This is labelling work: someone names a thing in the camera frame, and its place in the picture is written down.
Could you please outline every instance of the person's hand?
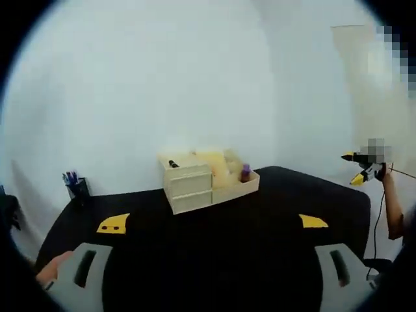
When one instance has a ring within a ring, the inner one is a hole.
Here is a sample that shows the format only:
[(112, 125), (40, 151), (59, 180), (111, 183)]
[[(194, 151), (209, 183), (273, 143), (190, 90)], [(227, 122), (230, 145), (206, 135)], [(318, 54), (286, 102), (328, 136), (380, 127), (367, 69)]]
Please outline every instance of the person's hand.
[(65, 252), (51, 260), (40, 272), (36, 275), (36, 279), (42, 285), (45, 285), (50, 280), (56, 280), (58, 278), (59, 265), (71, 257), (72, 252)]

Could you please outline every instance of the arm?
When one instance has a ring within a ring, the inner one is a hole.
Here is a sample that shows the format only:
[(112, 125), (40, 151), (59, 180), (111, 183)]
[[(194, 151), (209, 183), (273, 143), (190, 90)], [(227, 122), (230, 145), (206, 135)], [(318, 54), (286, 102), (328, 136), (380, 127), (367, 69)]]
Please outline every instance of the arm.
[(383, 178), (383, 188), (389, 239), (398, 239), (403, 236), (403, 212), (398, 202), (395, 182), (390, 173), (386, 173)]

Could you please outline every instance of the wooden box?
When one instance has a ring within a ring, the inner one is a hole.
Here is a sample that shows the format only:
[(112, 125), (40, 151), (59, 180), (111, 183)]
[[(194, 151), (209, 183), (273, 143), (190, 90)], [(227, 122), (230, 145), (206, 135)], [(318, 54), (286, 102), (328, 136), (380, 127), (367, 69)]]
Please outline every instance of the wooden box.
[[(232, 150), (225, 150), (224, 157), (242, 167), (242, 161)], [(226, 202), (259, 189), (260, 176), (254, 171), (250, 172), (248, 182), (213, 188), (211, 167), (191, 153), (159, 155), (159, 161), (164, 168), (163, 189), (174, 215)], [(172, 168), (169, 161), (179, 167)]]

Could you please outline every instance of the table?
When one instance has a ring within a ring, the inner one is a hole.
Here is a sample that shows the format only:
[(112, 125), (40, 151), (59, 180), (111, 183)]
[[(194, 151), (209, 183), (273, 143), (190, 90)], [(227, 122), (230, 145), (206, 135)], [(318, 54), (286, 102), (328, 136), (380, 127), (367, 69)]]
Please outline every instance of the table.
[[(139, 308), (318, 310), (322, 280), (314, 246), (345, 243), (363, 258), (370, 200), (277, 166), (256, 172), (259, 191), (173, 216), (163, 190), (70, 202), (44, 241), (36, 268), (82, 242), (114, 246), (105, 270), (106, 311)], [(106, 218), (131, 213), (126, 235), (97, 234)], [(299, 213), (329, 228), (303, 229)]]

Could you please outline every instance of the white backdrop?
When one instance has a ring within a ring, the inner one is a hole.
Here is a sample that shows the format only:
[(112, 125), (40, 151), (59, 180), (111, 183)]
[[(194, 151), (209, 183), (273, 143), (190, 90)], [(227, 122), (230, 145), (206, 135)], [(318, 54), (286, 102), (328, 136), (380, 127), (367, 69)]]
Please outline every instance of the white backdrop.
[(268, 53), (249, 0), (58, 3), (5, 96), (5, 186), (37, 244), (69, 201), (71, 168), (99, 195), (160, 188), (157, 152), (172, 146), (274, 163)]
[[(355, 147), (354, 116), (331, 27), (365, 23), (354, 0), (57, 3), (16, 57), (5, 94), (0, 179), (25, 215), (15, 238), (36, 256), (69, 201), (63, 171), (86, 176), (93, 195), (157, 189), (166, 148), (232, 147), (253, 168), (348, 185), (359, 169), (340, 155)], [(398, 181), (405, 205), (412, 183)], [(373, 226), (381, 186), (361, 190)], [(380, 257), (400, 246), (382, 244)]]

